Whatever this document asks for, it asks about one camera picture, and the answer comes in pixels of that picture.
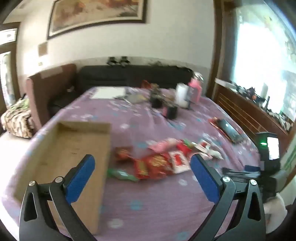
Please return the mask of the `white gloved right hand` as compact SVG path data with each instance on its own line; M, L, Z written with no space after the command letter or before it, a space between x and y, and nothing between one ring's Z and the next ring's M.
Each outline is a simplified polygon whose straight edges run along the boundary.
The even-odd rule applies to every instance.
M266 234L275 231L284 221L287 216L287 209L283 198L279 193L276 196L270 198L263 204L265 222L266 222Z

